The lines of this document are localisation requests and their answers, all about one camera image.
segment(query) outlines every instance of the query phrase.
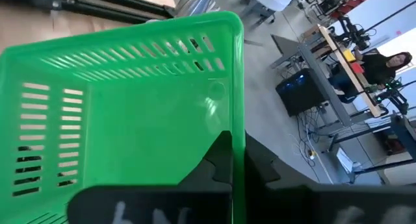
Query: red object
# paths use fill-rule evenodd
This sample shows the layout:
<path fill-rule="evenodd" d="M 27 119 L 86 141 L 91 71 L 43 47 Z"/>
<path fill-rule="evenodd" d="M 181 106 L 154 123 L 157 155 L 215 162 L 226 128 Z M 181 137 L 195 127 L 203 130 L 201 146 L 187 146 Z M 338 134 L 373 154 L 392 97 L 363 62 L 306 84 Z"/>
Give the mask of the red object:
<path fill-rule="evenodd" d="M 356 74 L 362 74 L 364 73 L 364 69 L 361 65 L 359 65 L 358 62 L 352 62 L 350 63 L 352 71 Z"/>
<path fill-rule="evenodd" d="M 340 16 L 344 16 L 365 1 L 366 0 L 348 0 L 344 5 L 340 6 L 335 12 L 333 12 L 331 17 L 337 19 Z"/>

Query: dark hair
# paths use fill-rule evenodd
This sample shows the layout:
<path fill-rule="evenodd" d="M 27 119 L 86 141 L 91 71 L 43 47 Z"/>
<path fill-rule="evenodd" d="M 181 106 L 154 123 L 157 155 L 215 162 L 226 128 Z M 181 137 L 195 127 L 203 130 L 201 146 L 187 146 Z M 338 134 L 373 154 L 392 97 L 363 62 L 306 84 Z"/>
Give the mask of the dark hair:
<path fill-rule="evenodd" d="M 397 56 L 397 55 L 404 55 L 405 58 L 404 58 L 404 61 L 401 65 L 392 67 L 394 70 L 398 70 L 400 68 L 403 68 L 403 67 L 407 66 L 411 62 L 411 60 L 413 59 L 412 55 L 409 52 L 401 52 L 401 53 L 392 55 L 390 57 L 387 57 L 387 61 L 390 61 L 394 56 Z"/>

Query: yellow object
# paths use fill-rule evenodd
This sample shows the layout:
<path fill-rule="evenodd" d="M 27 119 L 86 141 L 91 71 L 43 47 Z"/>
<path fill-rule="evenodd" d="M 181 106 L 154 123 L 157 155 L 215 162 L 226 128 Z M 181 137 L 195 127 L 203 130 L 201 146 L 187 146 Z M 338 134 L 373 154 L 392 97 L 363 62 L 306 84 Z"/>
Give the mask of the yellow object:
<path fill-rule="evenodd" d="M 351 50 L 345 49 L 343 51 L 344 57 L 348 62 L 354 62 L 356 60 L 355 56 L 352 54 Z"/>

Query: computer desk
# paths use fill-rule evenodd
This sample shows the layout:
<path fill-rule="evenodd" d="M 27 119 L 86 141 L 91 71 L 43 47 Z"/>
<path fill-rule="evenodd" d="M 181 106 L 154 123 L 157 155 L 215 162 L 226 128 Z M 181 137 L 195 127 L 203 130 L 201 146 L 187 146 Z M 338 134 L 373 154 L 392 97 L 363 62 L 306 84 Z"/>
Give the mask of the computer desk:
<path fill-rule="evenodd" d="M 284 39 L 279 38 L 278 36 L 272 35 L 272 38 L 282 53 L 282 57 L 277 59 L 272 63 L 269 68 L 274 69 L 284 62 L 290 62 L 296 71 L 301 69 L 299 61 L 296 59 L 301 56 L 306 62 L 307 66 L 314 70 L 318 77 L 318 88 L 321 92 L 328 97 L 330 106 L 333 108 L 338 120 L 332 123 L 325 123 L 325 125 L 317 129 L 319 134 L 331 134 L 332 132 L 342 129 L 344 127 L 349 127 L 355 123 L 360 123 L 367 119 L 378 118 L 384 114 L 384 112 L 379 105 L 374 101 L 374 94 L 363 92 L 366 87 L 369 86 L 366 78 L 363 74 L 354 73 L 351 68 L 350 63 L 344 56 L 344 51 L 347 49 L 340 46 L 331 36 L 329 30 L 326 27 L 318 25 L 318 30 L 315 34 L 310 36 L 305 42 L 297 43 L 292 41 L 290 46 L 288 42 Z M 356 87 L 359 95 L 363 98 L 364 102 L 368 106 L 368 110 L 362 110 L 354 114 L 349 114 L 344 104 L 339 100 L 337 94 L 335 93 L 334 88 L 329 83 L 327 76 L 323 72 L 322 63 L 317 62 L 320 53 L 316 54 L 317 50 L 314 49 L 317 45 L 322 45 L 325 42 L 327 44 L 327 49 L 330 49 L 337 59 L 339 60 L 341 67 L 346 71 L 347 75 L 350 77 L 352 83 Z"/>

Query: wooden floor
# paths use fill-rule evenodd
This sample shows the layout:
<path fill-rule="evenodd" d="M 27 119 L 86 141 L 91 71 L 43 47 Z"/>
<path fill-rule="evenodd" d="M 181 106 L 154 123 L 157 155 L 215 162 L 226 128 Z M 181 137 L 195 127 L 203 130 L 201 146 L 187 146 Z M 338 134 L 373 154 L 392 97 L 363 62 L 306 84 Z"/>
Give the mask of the wooden floor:
<path fill-rule="evenodd" d="M 174 0 L 147 0 L 175 6 Z M 125 27 L 129 24 L 69 12 L 42 12 L 0 4 L 0 52 L 11 45 Z"/>

